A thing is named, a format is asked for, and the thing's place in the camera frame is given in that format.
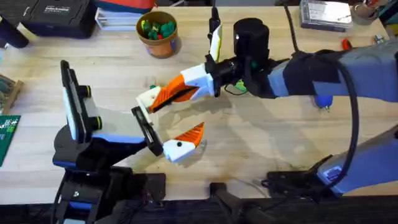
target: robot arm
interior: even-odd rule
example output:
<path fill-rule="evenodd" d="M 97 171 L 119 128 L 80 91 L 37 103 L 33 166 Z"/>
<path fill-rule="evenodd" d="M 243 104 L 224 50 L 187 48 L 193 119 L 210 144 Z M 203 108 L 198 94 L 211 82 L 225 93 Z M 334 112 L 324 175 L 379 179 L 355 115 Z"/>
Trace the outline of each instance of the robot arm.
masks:
<path fill-rule="evenodd" d="M 253 74 L 266 80 L 258 84 L 263 97 L 292 95 L 341 95 L 347 88 L 341 73 L 319 57 L 341 62 L 349 71 L 358 96 L 398 101 L 398 41 L 392 40 L 369 47 L 342 52 L 317 52 L 294 57 L 274 67 L 270 74 Z"/>

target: orange object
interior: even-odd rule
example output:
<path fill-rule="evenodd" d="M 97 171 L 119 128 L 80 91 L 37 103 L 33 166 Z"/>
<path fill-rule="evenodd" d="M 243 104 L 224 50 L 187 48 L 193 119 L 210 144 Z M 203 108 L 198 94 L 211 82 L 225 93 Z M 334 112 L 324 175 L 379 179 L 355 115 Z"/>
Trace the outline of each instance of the orange object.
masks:
<path fill-rule="evenodd" d="M 148 108 L 149 111 L 152 111 L 163 102 L 168 100 L 170 97 L 177 94 L 179 91 L 186 90 L 188 88 L 192 88 L 192 86 L 185 85 L 184 77 L 179 75 L 175 77 L 165 88 L 160 89 L 159 94 L 156 96 L 156 99 L 152 106 Z M 184 102 L 191 98 L 191 96 L 196 92 L 198 88 L 196 87 L 193 90 L 188 91 L 183 96 L 178 97 L 174 100 L 174 102 Z"/>
<path fill-rule="evenodd" d="M 205 123 L 202 122 L 198 125 L 196 125 L 194 128 L 191 130 L 187 131 L 186 133 L 183 133 L 175 138 L 175 140 L 178 141 L 187 141 L 187 142 L 192 142 L 195 147 L 198 147 L 201 138 L 203 136 L 203 130 L 205 127 Z"/>
<path fill-rule="evenodd" d="M 341 47 L 343 48 L 343 50 L 351 50 L 353 48 L 351 42 L 347 38 L 344 38 L 341 41 Z"/>

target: black mount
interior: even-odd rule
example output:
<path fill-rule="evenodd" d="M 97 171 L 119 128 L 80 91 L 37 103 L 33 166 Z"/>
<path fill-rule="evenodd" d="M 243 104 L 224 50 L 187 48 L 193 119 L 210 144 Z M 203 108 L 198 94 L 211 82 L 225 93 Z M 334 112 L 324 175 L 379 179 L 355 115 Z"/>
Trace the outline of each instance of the black mount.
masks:
<path fill-rule="evenodd" d="M 165 174 L 133 174 L 128 167 L 113 164 L 147 146 L 121 144 L 93 138 L 78 144 L 64 126 L 54 140 L 53 163 L 65 168 L 56 198 L 56 218 L 85 223 L 117 223 L 121 214 L 115 206 L 124 200 L 158 202 L 165 196 Z"/>
<path fill-rule="evenodd" d="M 216 200 L 227 213 L 229 223 L 293 224 L 285 218 L 278 218 L 262 211 L 256 202 L 240 199 L 227 191 L 224 183 L 210 184 L 210 199 Z"/>
<path fill-rule="evenodd" d="M 165 178 L 165 174 L 133 174 L 130 168 L 115 166 L 99 174 L 66 170 L 55 216 L 59 223 L 66 219 L 84 220 L 86 224 L 117 223 L 121 216 L 114 212 L 117 203 L 161 201 Z"/>
<path fill-rule="evenodd" d="M 318 168 L 332 155 L 317 162 L 306 171 L 275 171 L 268 172 L 267 179 L 261 182 L 269 189 L 271 197 L 303 197 L 319 203 L 323 198 L 336 198 L 333 193 L 318 178 Z"/>

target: black case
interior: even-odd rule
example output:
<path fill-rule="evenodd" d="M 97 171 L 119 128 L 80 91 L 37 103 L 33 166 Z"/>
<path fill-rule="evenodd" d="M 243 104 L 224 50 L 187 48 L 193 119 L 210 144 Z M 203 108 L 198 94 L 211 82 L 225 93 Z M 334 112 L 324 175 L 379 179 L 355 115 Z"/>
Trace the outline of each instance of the black case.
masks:
<path fill-rule="evenodd" d="M 85 39 L 93 33 L 96 9 L 90 0 L 35 0 L 22 24 L 42 37 Z"/>

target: brown cup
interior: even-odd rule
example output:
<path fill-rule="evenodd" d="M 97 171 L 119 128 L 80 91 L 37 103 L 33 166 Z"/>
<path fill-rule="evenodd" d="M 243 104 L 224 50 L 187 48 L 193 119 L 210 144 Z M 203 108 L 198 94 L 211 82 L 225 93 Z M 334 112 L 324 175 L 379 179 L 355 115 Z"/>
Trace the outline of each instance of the brown cup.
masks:
<path fill-rule="evenodd" d="M 141 27 L 141 21 L 157 22 L 159 24 L 166 24 L 172 21 L 175 24 L 175 30 L 172 35 L 162 40 L 150 40 L 145 37 L 144 31 Z M 176 51 L 177 43 L 177 21 L 172 15 L 162 11 L 152 11 L 144 14 L 136 24 L 136 30 L 139 38 L 143 41 L 148 53 L 157 58 L 167 58 Z"/>

